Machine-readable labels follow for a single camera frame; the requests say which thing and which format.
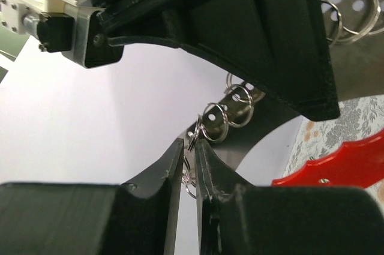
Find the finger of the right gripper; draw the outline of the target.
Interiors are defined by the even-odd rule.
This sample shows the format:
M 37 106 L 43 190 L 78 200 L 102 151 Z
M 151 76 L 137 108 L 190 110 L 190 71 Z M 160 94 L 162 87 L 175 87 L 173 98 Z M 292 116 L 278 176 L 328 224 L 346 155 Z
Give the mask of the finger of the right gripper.
M 92 0 L 113 46 L 180 48 L 312 121 L 340 115 L 320 0 Z

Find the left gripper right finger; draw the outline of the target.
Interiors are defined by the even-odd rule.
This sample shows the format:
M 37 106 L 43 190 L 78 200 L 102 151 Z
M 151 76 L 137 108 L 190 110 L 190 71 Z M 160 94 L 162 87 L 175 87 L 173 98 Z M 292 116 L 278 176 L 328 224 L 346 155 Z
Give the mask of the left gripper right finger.
M 200 254 L 383 253 L 383 215 L 363 190 L 258 187 L 205 140 L 195 174 Z

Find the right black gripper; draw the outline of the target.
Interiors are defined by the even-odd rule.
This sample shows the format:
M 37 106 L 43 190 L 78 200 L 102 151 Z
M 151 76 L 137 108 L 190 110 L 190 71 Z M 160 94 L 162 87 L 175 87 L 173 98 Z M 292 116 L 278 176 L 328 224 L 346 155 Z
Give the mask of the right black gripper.
M 12 61 L 28 39 L 85 68 L 113 64 L 123 47 L 112 47 L 91 0 L 1 0 L 1 55 Z

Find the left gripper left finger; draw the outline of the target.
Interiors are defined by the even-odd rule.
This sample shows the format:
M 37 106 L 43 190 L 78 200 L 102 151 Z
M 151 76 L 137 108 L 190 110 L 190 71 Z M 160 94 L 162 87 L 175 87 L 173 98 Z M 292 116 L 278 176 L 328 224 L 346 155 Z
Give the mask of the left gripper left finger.
M 184 141 L 120 185 L 1 185 L 2 254 L 173 254 Z

